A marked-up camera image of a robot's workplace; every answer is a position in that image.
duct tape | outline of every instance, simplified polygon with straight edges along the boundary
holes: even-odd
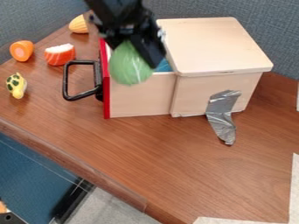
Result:
[[[205,115],[216,135],[228,145],[236,139],[236,127],[233,124],[232,109],[241,96],[240,91],[226,90],[210,97]]]

box lid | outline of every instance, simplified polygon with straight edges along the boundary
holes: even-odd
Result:
[[[233,17],[159,19],[167,58],[177,74],[267,72],[273,63]]]

wooden desk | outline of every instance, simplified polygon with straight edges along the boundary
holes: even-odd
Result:
[[[237,141],[227,147],[204,116],[104,120],[93,97],[65,101],[62,67],[45,63],[45,48],[69,42],[78,59],[96,60],[97,41],[94,29],[88,36],[64,27],[37,43],[27,63],[1,65],[0,130],[165,223],[198,216],[287,222],[292,154],[299,152],[295,81],[265,74],[247,110],[233,116]],[[16,71],[29,83],[21,101],[4,85]],[[74,67],[80,86],[73,92],[90,88],[92,76],[91,68]]]

orange slice toy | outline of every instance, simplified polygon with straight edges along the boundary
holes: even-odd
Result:
[[[75,58],[75,49],[71,44],[57,45],[45,49],[45,60],[50,66],[63,66]]]

black handle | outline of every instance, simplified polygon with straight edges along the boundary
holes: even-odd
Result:
[[[68,94],[68,68],[72,65],[92,65],[94,66],[94,88],[86,92],[70,96]],[[78,101],[79,99],[95,95],[99,101],[102,101],[102,85],[101,85],[101,68],[100,63],[95,60],[71,60],[64,65],[63,68],[63,97],[70,102]]]

